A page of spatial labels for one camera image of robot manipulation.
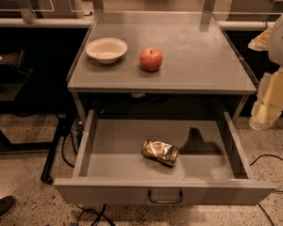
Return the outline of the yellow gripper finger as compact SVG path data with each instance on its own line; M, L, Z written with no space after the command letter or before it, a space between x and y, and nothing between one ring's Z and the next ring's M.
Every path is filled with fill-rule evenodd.
M272 28L268 27L248 43L248 48L254 51L267 51L270 45Z
M283 67L273 74L265 73L258 85L249 126L257 131L274 125L283 112Z

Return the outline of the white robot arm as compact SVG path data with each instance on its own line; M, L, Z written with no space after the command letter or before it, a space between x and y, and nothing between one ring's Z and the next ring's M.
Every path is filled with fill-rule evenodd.
M272 127L283 112L283 13L272 27L252 39L248 47L267 51L268 58L279 66L275 73L265 73L261 78L251 111L249 126L262 131Z

